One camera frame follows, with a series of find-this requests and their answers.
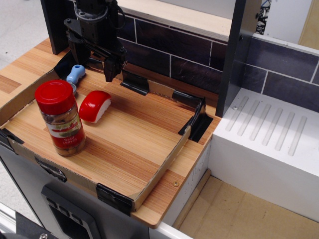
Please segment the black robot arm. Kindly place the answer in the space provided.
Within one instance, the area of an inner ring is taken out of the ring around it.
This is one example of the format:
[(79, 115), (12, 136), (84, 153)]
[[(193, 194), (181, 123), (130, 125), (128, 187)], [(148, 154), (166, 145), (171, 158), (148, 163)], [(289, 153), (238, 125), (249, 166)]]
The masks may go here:
[(92, 54), (103, 60), (105, 80), (111, 82), (125, 67), (127, 50), (117, 38), (126, 16), (116, 0), (77, 0), (75, 19), (64, 25), (75, 62), (82, 65)]

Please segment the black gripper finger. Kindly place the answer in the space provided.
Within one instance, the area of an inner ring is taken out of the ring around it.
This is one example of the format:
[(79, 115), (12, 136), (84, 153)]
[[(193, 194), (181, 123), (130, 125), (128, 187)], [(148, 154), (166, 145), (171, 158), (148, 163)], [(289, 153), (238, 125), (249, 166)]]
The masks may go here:
[(66, 35), (76, 64), (85, 66), (90, 58), (90, 49), (74, 32), (67, 31)]
[(104, 60), (104, 75), (106, 82), (112, 82), (112, 80), (119, 75), (126, 67), (127, 60), (121, 61), (115, 57), (108, 57)]

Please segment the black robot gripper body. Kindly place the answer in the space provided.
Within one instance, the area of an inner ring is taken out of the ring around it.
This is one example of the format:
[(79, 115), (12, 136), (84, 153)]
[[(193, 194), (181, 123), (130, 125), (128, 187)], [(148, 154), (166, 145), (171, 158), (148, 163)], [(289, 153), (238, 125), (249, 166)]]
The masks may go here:
[(126, 24), (118, 4), (75, 4), (76, 19), (67, 18), (67, 31), (74, 32), (85, 42), (91, 53), (106, 59), (126, 60), (126, 49), (117, 38), (117, 31)]

